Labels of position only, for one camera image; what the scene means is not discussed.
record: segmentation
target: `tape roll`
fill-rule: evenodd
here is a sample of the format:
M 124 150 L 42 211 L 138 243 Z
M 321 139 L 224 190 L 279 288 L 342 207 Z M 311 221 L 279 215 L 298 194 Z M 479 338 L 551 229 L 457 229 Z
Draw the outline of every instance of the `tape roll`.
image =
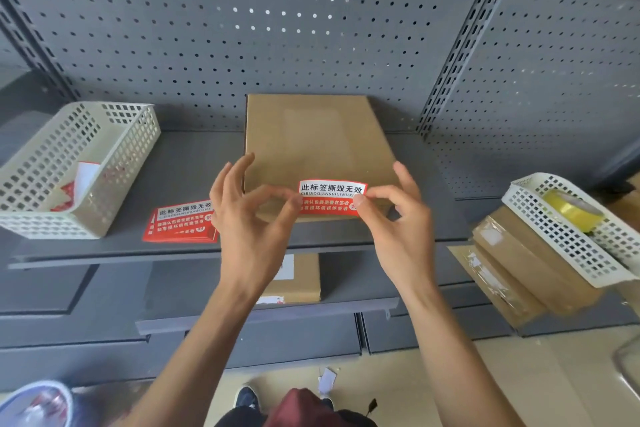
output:
M 547 191 L 542 199 L 582 233 L 589 233 L 604 220 L 604 214 L 595 206 L 559 189 Z

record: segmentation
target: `finger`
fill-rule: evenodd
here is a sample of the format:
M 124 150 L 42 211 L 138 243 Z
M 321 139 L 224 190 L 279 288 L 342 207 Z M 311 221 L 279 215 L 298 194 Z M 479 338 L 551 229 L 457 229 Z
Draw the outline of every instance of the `finger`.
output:
M 409 196 L 421 200 L 420 197 L 420 188 L 415 183 L 412 175 L 409 173 L 407 168 L 402 162 L 396 160 L 394 162 L 394 171 L 396 172 L 396 176 L 398 176 L 398 180 L 400 181 L 400 187 L 408 194 Z
M 280 214 L 278 214 L 278 217 L 273 221 L 273 223 L 271 223 L 271 225 L 275 225 L 281 230 L 284 230 L 287 236 L 291 235 L 291 229 L 293 228 L 293 224 L 296 222 L 298 213 L 300 213 L 302 201 L 302 196 L 295 192 L 294 195 L 284 203 L 282 210 L 280 210 Z
M 358 215 L 362 218 L 365 224 L 371 230 L 371 234 L 375 236 L 380 231 L 386 229 L 391 222 L 380 213 L 378 207 L 373 204 L 373 201 L 361 194 L 353 195 L 353 204 L 355 204 L 358 210 Z
M 383 199 L 388 199 L 396 205 L 396 209 L 403 216 L 407 213 L 407 210 L 410 209 L 411 206 L 420 202 L 411 197 L 399 187 L 393 185 L 376 186 L 369 188 L 367 189 L 367 197 L 381 197 Z
M 244 206 L 255 212 L 262 204 L 266 203 L 272 197 L 279 197 L 284 201 L 296 196 L 298 193 L 284 186 L 272 186 L 270 184 L 262 184 L 260 187 L 253 189 L 243 198 Z
M 227 177 L 230 169 L 231 162 L 228 162 L 218 173 L 218 176 L 216 177 L 216 180 L 213 181 L 213 186 L 211 186 L 211 190 L 209 191 L 209 199 L 211 199 L 214 210 L 218 208 L 222 202 L 222 190 L 225 187 L 225 178 Z
M 225 178 L 224 196 L 240 197 L 242 196 L 242 180 L 244 172 L 255 160 L 255 154 L 245 154 L 236 161 L 233 167 L 229 170 L 227 177 Z

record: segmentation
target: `stack of red labels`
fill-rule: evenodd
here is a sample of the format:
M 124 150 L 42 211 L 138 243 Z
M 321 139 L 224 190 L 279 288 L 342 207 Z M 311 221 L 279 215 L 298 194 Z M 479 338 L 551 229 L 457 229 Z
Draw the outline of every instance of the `stack of red labels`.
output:
M 211 224 L 211 201 L 156 208 L 143 241 L 154 243 L 215 243 L 218 231 Z

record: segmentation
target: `black shoe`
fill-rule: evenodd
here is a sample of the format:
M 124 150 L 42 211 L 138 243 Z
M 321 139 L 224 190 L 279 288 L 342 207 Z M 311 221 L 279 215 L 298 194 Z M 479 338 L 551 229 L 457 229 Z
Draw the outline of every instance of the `black shoe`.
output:
M 235 407 L 251 407 L 260 412 L 260 400 L 258 395 L 249 385 L 244 384 L 236 393 Z
M 331 400 L 331 397 L 325 395 L 324 397 L 322 397 L 320 399 L 320 402 L 322 403 L 322 405 L 324 405 L 325 407 L 329 407 L 331 408 L 331 410 L 335 411 L 335 409 L 333 408 L 333 400 Z

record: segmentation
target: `perforated basket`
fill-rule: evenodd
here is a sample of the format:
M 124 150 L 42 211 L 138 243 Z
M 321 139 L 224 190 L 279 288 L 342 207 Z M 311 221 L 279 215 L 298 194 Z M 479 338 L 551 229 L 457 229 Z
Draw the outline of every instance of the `perforated basket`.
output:
M 596 206 L 604 220 L 587 236 L 542 199 L 550 189 L 563 190 Z M 640 234 L 568 180 L 537 172 L 513 181 L 502 202 L 592 286 L 640 278 Z
M 69 103 L 0 169 L 0 226 L 31 239 L 104 236 L 159 135 L 153 105 Z M 50 211 L 81 160 L 100 163 L 95 178 L 73 207 Z

